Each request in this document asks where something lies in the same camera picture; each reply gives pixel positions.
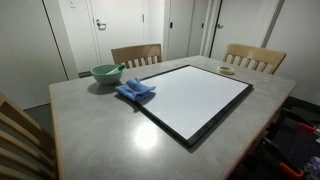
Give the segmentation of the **blue microfiber towel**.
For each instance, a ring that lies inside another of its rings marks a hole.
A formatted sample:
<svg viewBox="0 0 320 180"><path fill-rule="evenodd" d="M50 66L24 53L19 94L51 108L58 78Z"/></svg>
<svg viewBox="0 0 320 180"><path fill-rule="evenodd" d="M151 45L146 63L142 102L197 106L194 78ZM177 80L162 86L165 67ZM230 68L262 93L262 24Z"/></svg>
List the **blue microfiber towel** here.
<svg viewBox="0 0 320 180"><path fill-rule="evenodd" d="M115 91L132 101L138 101L147 97L155 86L146 86L137 78L129 79L125 84L115 87Z"/></svg>

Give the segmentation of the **black framed white board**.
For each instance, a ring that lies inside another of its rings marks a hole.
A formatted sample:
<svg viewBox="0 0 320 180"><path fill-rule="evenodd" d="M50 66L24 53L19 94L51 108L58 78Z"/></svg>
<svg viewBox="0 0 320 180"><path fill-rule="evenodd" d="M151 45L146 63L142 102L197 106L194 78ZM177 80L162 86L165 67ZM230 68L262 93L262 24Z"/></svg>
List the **black framed white board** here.
<svg viewBox="0 0 320 180"><path fill-rule="evenodd" d="M141 100L130 101L187 147L196 144L253 90L249 83L192 65L140 82L156 89Z"/></svg>

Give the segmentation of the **wooden chair near bowl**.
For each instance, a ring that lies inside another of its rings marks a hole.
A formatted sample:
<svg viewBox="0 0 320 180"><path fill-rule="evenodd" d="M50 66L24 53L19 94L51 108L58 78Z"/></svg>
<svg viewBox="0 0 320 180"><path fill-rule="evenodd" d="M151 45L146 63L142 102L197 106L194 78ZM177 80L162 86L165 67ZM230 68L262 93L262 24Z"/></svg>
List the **wooden chair near bowl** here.
<svg viewBox="0 0 320 180"><path fill-rule="evenodd" d="M162 62L160 44L135 45L111 50L114 63L127 69Z"/></svg>

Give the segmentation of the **green white utensil in bowl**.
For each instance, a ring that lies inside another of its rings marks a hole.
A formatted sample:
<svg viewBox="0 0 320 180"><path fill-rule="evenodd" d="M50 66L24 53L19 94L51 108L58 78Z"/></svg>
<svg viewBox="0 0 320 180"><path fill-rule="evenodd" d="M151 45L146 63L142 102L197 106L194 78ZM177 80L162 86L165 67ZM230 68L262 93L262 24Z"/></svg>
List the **green white utensil in bowl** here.
<svg viewBox="0 0 320 180"><path fill-rule="evenodd" d="M125 69L125 68L126 68L126 65L124 65L124 64L123 64L123 65L121 65L121 66L119 66L119 67L117 67L117 68L113 69L112 71L110 71L110 72L106 73L106 75L121 72L121 71L122 71L123 69Z"/></svg>

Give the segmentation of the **green ceramic bowl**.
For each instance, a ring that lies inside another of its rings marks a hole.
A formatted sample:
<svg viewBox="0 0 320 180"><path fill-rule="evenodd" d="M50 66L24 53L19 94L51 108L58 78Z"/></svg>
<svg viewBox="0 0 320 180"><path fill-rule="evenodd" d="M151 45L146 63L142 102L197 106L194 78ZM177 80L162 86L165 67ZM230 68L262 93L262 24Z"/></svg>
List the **green ceramic bowl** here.
<svg viewBox="0 0 320 180"><path fill-rule="evenodd" d="M117 64L105 64L105 65L99 65L91 69L91 74L94 77L94 79L103 85L112 85L117 83L121 76L122 76L122 70L121 72L109 74L106 75L106 73L112 71L113 69L119 67L121 65Z"/></svg>

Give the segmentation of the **beige masking tape roll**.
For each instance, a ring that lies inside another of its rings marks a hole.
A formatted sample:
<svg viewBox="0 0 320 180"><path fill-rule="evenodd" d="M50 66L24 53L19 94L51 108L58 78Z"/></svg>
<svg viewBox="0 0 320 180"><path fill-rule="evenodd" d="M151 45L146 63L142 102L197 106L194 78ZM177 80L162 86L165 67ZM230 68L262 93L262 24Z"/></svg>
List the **beige masking tape roll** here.
<svg viewBox="0 0 320 180"><path fill-rule="evenodd" d="M227 67L227 66L219 66L217 68L217 71L221 74L225 74L225 75L233 75L234 74L234 70L231 67Z"/></svg>

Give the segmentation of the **round door knob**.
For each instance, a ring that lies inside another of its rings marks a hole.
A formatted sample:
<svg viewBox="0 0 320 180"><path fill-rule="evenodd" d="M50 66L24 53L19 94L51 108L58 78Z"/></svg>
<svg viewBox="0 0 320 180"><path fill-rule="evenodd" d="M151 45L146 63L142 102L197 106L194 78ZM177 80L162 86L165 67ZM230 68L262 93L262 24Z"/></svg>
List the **round door knob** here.
<svg viewBox="0 0 320 180"><path fill-rule="evenodd" d="M218 23L217 27L218 27L218 29L223 29L224 28L224 26L221 23Z"/></svg>

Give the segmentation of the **wooden chair near tape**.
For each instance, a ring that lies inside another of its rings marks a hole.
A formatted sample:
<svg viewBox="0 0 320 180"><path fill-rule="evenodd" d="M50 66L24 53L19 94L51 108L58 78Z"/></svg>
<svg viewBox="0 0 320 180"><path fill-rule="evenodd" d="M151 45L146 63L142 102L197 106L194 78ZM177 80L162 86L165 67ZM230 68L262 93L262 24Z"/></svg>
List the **wooden chair near tape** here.
<svg viewBox="0 0 320 180"><path fill-rule="evenodd" d="M248 68L250 63L253 62L251 69L260 72L264 72L267 66L270 66L268 73L274 75L285 59L286 53L242 44L228 44L223 61L226 62L228 57L231 57L230 64L237 60L237 66L240 66L243 60L246 60L244 68Z"/></svg>

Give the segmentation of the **orange black clamp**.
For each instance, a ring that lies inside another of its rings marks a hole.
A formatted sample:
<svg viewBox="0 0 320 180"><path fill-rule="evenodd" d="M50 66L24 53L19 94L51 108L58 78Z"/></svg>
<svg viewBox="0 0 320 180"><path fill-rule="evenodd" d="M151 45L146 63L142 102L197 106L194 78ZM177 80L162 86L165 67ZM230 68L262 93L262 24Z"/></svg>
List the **orange black clamp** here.
<svg viewBox="0 0 320 180"><path fill-rule="evenodd" d="M298 126L302 129L305 129L310 132L314 132L317 129L317 127L314 124L312 124L311 122L309 122L305 118L301 117L300 115L292 112L291 110L289 110L287 108L282 108L281 114L288 117L291 120L296 121L298 123Z"/></svg>
<svg viewBox="0 0 320 180"><path fill-rule="evenodd" d="M299 180L304 176L304 171L301 168L297 167L279 146L277 146L268 138L263 138L262 143L264 144L266 150L278 160L277 167L284 174L286 174L293 180Z"/></svg>

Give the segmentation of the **wooden chair front left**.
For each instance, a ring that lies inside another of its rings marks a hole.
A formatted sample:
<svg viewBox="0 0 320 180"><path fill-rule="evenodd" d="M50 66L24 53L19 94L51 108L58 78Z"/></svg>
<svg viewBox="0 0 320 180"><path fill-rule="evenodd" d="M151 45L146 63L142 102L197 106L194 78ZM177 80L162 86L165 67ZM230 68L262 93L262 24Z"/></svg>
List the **wooden chair front left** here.
<svg viewBox="0 0 320 180"><path fill-rule="evenodd" d="M59 180L54 138L0 93L1 180Z"/></svg>

